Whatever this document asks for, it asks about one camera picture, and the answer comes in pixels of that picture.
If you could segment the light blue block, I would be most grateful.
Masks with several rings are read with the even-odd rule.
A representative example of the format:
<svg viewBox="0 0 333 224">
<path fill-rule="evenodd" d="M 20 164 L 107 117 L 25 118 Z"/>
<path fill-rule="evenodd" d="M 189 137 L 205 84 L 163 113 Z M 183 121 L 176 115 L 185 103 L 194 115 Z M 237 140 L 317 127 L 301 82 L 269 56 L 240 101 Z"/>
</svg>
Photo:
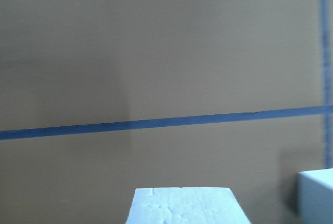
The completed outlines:
<svg viewBox="0 0 333 224">
<path fill-rule="evenodd" d="M 229 188 L 137 188 L 126 223 L 250 223 Z"/>
<path fill-rule="evenodd" d="M 298 211 L 304 223 L 332 223 L 332 169 L 299 173 Z"/>
</svg>

